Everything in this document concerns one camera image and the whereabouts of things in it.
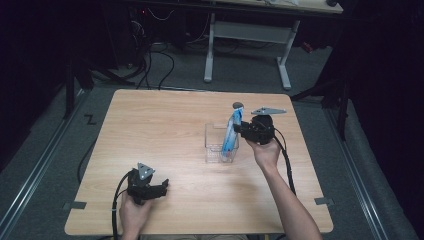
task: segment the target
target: human arm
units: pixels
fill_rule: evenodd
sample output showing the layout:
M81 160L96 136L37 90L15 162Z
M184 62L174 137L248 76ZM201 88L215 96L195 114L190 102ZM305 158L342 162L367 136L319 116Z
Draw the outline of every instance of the human arm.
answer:
M134 199L125 191L122 193L119 216L123 229L122 240L136 240L140 231L147 221L153 200L147 200L142 206L134 202Z
M322 239L318 226L278 172L280 147L275 140L266 145L246 140L252 147L256 163L261 168L274 201L281 223L289 239Z

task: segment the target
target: human hand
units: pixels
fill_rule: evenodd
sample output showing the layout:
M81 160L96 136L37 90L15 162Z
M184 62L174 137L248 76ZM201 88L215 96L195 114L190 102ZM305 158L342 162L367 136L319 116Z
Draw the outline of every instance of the human hand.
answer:
M278 156L280 155L280 146L277 141L271 141L265 145L249 141L246 142L252 147L256 163L263 172L277 170Z
M121 208L119 216L123 228L122 240L137 239L141 229L147 221L153 199L147 200L143 205L138 205L128 195L127 191L122 193Z

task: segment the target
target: gray floor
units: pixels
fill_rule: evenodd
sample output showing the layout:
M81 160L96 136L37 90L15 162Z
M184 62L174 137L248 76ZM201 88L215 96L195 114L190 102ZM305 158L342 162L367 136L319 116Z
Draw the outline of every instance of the gray floor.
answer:
M252 46L257 43L246 43ZM310 54L300 48L293 48L287 62L292 90L285 91L279 78L275 59L263 57L260 51L274 54L277 46L262 48L259 53L251 53L252 48L217 47L212 83L203 82L205 49L187 48L185 51L163 45L156 50L174 58L175 68L163 83L163 90L171 88L198 89L207 91L234 91L282 93L294 95L312 87L331 53L331 49L319 49ZM149 83L156 86L170 70L171 60L161 54L152 54L152 69ZM125 75L132 70L121 69L116 73ZM138 82L141 76L132 79ZM34 183L36 190L16 222L11 222L8 239L98 239L99 236L67 236L64 225L69 210L64 204L72 202L78 190L77 170L84 160L81 174L89 160L85 156L96 139L107 108L116 89L124 88L112 82L96 80L91 92L80 97L79 109L69 123L56 150L49 156L49 167L42 174L40 182ZM25 181L30 176L44 150L48 147L55 131L63 123L65 93L61 91L51 106L38 119L31 134L9 166L1 173L0 202L1 216L5 216ZM324 234L324 239L378 239L373 234L369 220L363 212L355 182L346 166L346 153L340 145L334 126L329 121L332 110L321 108L319 98L310 97L294 103L302 132L315 166L324 196L332 199L329 206L334 230ZM417 239L409 222L405 219L390 187L375 162L368 142L356 118L355 110L349 106L346 125L348 147L360 172L369 195L375 204L384 226L386 237L380 239Z

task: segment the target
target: transparent acrylic box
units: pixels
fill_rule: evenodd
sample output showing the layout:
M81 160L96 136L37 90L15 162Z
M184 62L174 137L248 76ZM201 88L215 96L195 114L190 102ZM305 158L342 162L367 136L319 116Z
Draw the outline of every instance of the transparent acrylic box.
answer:
M234 144L234 149L228 153L222 154L222 145L225 134L227 133L227 124L208 123L205 125L205 149L207 163L232 163L239 147L238 135Z

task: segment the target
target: person's left hand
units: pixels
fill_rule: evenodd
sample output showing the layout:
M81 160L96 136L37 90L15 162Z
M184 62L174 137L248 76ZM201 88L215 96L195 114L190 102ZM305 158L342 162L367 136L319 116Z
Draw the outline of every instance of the person's left hand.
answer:
M123 240L133 240L138 238L141 229L147 222L152 204L153 199L145 201L143 205L138 205L126 191L122 193L119 216L121 217L121 224L123 228Z

